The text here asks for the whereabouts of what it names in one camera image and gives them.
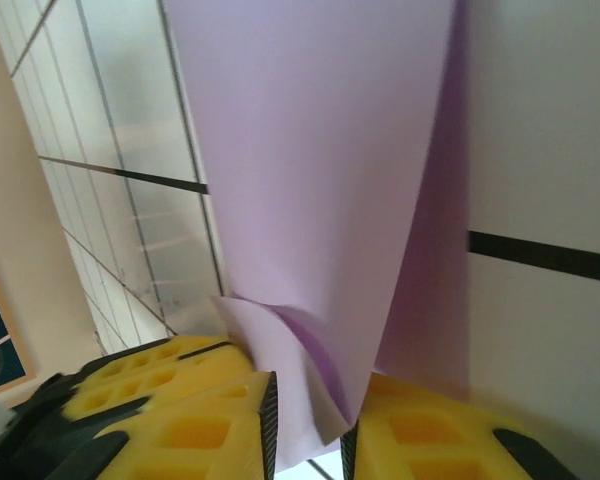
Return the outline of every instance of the white panel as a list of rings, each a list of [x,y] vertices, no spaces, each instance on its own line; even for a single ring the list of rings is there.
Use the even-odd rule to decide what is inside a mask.
[[[33,0],[35,2],[35,4],[38,6],[38,10],[40,10],[41,12],[44,12],[45,9],[47,8],[47,6],[51,3],[52,0]]]
[[[118,168],[120,163],[76,3],[67,0],[57,2],[46,21],[46,28],[62,72],[87,161]]]
[[[24,116],[27,120],[27,125],[29,126],[29,131],[31,132],[31,137],[33,138],[33,144],[36,148],[36,152],[44,152],[47,150],[47,147],[44,145],[42,133],[40,132],[40,122],[38,122],[38,117],[33,111],[29,90],[24,83],[21,70],[18,70],[18,72],[13,76],[13,84],[16,87],[16,92],[18,93],[20,105],[22,106],[22,111],[24,112]]]
[[[20,19],[25,38],[31,38],[31,34],[41,16],[38,5],[34,0],[13,0],[13,5]]]
[[[73,232],[71,219],[67,215],[67,209],[64,206],[64,200],[62,199],[62,195],[60,194],[60,189],[58,187],[58,179],[56,178],[54,167],[47,160],[41,160],[40,164],[42,165],[42,171],[44,172],[44,176],[47,179],[47,184],[49,185],[49,191],[51,192],[53,203],[56,207],[56,210],[58,211],[60,223],[67,231]]]
[[[84,290],[84,293],[87,296],[87,298],[95,302],[97,301],[97,299],[95,291],[93,289],[93,282],[91,281],[91,277],[89,277],[89,272],[87,271],[87,267],[84,263],[82,253],[80,251],[80,246],[75,242],[73,238],[71,238],[66,233],[65,237],[67,239],[67,245],[69,245],[71,257],[73,258],[73,263],[76,267],[76,271],[78,272],[78,276],[80,277],[80,282],[82,283],[82,289]]]
[[[98,268],[116,319],[115,324],[112,323],[111,326],[116,327],[118,335],[127,347],[137,347],[140,345],[140,336],[134,324],[124,288],[104,268],[100,266]]]
[[[125,181],[117,176],[92,172],[91,178],[102,205],[121,282],[158,314],[158,300],[138,235],[136,219],[129,201]]]
[[[82,243],[82,245],[93,250],[87,229],[84,225],[81,205],[78,203],[73,182],[71,181],[67,171],[67,168],[69,167],[53,162],[49,163],[49,167],[53,169],[56,174],[60,194],[62,196],[64,206],[67,209],[67,215],[69,216],[71,225],[73,227],[73,231],[71,233],[78,239],[80,243]]]
[[[130,293],[126,293],[141,343],[149,343],[167,336],[167,329],[156,315]]]
[[[600,479],[600,282],[477,255],[471,282],[474,401]]]
[[[187,94],[187,85],[182,81],[184,78],[182,76],[182,66],[180,65],[180,55],[178,54],[178,45],[176,44],[175,38],[173,36],[173,31],[169,30],[169,35],[171,37],[171,47],[174,50],[175,63],[176,63],[176,71],[178,76],[178,83],[180,85],[180,91],[182,92],[183,104],[185,108],[185,115],[187,116],[187,121],[189,122],[190,135],[193,139],[193,147],[194,147],[194,156],[196,162],[196,172],[197,173],[197,181],[201,183],[207,183],[207,173],[204,168],[204,162],[202,161],[202,153],[200,151],[200,144],[198,143],[198,137],[196,134],[195,123],[193,121],[193,115],[191,114],[191,108],[189,105],[189,95]]]
[[[82,3],[125,169],[193,180],[158,2]]]
[[[90,172],[82,168],[71,166],[58,166],[58,168],[66,168],[68,175],[71,177],[76,199],[80,205],[82,218],[87,226],[89,240],[93,247],[91,253],[93,253],[109,270],[117,272],[111,245],[109,244],[107,232],[105,231],[102,216],[100,215],[98,200],[91,184]]]
[[[2,12],[4,23],[7,26],[7,31],[9,32],[13,49],[16,52],[16,57],[19,57],[24,51],[24,46],[27,43],[27,39],[22,31],[20,19],[18,18],[15,8],[13,8],[13,3],[11,3],[10,0],[0,0],[0,11]]]
[[[73,128],[71,114],[67,106],[58,70],[56,68],[49,42],[44,32],[36,36],[28,54],[32,58],[38,73],[44,98],[49,107],[53,128],[60,147],[60,156],[64,160],[82,160],[82,153],[76,132]]]
[[[87,298],[87,304],[89,305],[89,310],[91,310],[93,323],[96,325],[96,329],[98,330],[98,335],[100,336],[100,341],[102,342],[102,346],[104,347],[105,353],[114,353],[104,317],[98,311],[91,299]]]
[[[333,480],[344,480],[340,450],[313,459]]]
[[[18,60],[16,51],[13,48],[13,43],[9,37],[9,32],[4,23],[2,12],[0,11],[0,47],[2,47],[2,53],[7,62],[7,68],[12,70]]]
[[[33,67],[29,55],[22,61],[19,71],[22,73],[25,88],[29,92],[31,98],[31,106],[38,118],[40,133],[42,134],[43,139],[42,146],[46,148],[44,151],[38,151],[38,154],[53,158],[61,158],[62,154],[58,146],[58,140],[49,114],[49,108],[44,95],[42,94],[42,90],[40,89],[37,70]]]
[[[78,246],[78,251],[80,255],[82,255],[82,261],[84,262],[87,274],[91,279],[91,285],[93,286],[92,300],[98,306],[107,321],[117,329],[116,312],[113,310],[112,301],[109,298],[104,278],[100,275],[98,264],[82,247]]]
[[[111,328],[111,325],[109,323],[107,323],[105,325],[106,329],[107,329],[107,333],[109,334],[109,339],[111,340],[111,353],[118,353],[121,352],[123,350],[126,350],[127,347],[125,346],[125,344],[122,342],[122,340],[120,339],[120,337],[118,337],[118,335],[115,333],[115,331],[113,330],[113,328]]]
[[[209,300],[219,290],[198,194],[129,184],[167,324],[178,333],[223,331]]]
[[[600,1],[471,5],[471,229],[600,252]]]
[[[218,235],[218,226],[216,224],[216,216],[213,211],[211,196],[202,195],[202,199],[207,211],[207,218],[209,220],[209,228],[211,231],[211,240],[213,242],[213,248],[216,254],[216,261],[218,262],[218,270],[220,271],[222,289],[224,290],[224,295],[229,295],[231,293],[231,286],[229,285],[227,264],[225,263],[224,254],[222,253],[222,245],[220,244],[220,235]]]

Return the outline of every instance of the white wall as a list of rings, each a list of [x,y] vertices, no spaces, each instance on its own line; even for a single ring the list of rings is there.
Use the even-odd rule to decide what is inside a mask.
[[[600,1],[470,5],[470,229],[600,253]],[[470,257],[474,401],[600,479],[600,281]]]
[[[34,380],[0,394],[22,397],[56,372],[100,355],[31,134],[0,52],[0,310],[18,326]]]

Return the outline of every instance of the curled paper edge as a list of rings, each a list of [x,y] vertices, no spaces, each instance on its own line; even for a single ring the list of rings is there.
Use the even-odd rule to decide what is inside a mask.
[[[219,297],[214,303],[229,336],[249,353],[255,368],[278,374],[276,471],[306,460],[316,445],[326,447],[352,427],[329,395],[311,355],[275,312],[235,298]]]

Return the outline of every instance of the black horizontal line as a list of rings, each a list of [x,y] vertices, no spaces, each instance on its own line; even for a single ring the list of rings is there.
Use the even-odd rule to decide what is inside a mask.
[[[29,50],[31,49],[31,45],[33,44],[33,41],[38,36],[38,33],[40,33],[40,30],[42,30],[42,26],[44,25],[44,22],[47,21],[47,17],[49,16],[49,13],[51,13],[51,9],[54,7],[56,2],[57,2],[57,0],[51,0],[45,7],[44,11],[42,12],[40,19],[38,20],[38,23],[36,23],[36,26],[33,29],[33,32],[31,33],[29,40],[25,44],[24,49],[22,50],[22,53],[18,57],[18,61],[16,62],[15,66],[13,67],[13,70],[11,71],[11,78],[13,78],[13,76],[18,71],[18,68],[20,68],[20,64],[24,60],[24,57],[26,57],[27,53],[29,53]]]
[[[213,345],[209,345],[207,347],[200,348],[198,350],[194,350],[193,352],[189,352],[189,353],[180,355],[178,357],[178,360],[186,360],[187,358],[197,357],[198,355],[202,355],[203,353],[210,352],[211,350],[216,350],[218,348],[231,346],[231,345],[233,345],[233,343],[227,342],[227,341],[214,343]]]
[[[322,475],[326,480],[334,480],[331,475],[327,473],[327,471],[322,468],[315,460],[307,460],[307,463],[313,467],[320,475]]]
[[[600,280],[600,253],[469,232],[469,251],[478,255]]]
[[[71,160],[62,160],[60,158],[45,157],[42,155],[39,158],[41,160],[62,163],[64,165],[70,165],[72,167],[84,168],[93,172],[107,173],[109,175],[117,175],[118,177],[139,180],[141,182],[148,182],[156,185],[164,185],[165,187],[177,188],[179,190],[187,190],[188,192],[200,193],[202,195],[209,195],[209,188],[207,187],[206,183],[191,182],[188,180],[178,180],[176,178],[169,177],[160,177],[158,175],[150,175],[148,173],[130,172],[128,170],[121,170],[119,168],[102,167],[100,165],[73,162]]]

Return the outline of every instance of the yellow foam block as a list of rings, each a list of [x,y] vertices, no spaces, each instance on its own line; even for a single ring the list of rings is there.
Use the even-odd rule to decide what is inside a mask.
[[[182,355],[228,341],[229,338],[226,336],[172,337],[167,342],[156,347],[109,362],[100,370],[89,375],[78,387],[86,389],[102,385],[103,383],[118,381],[129,375],[136,375],[160,365],[173,363]]]
[[[129,441],[98,480],[272,479],[275,376],[248,374],[122,420],[98,436],[114,431],[126,432]]]
[[[250,360],[234,345],[224,344],[187,358],[172,353],[171,342],[116,360],[104,367],[100,382],[80,386],[63,408],[71,420],[103,412],[143,397],[142,411],[158,408],[253,371]],[[100,371],[93,375],[102,375]]]
[[[355,448],[354,480],[529,480],[494,428],[523,432],[506,419],[373,374],[357,439],[355,432],[343,438],[343,456]]]

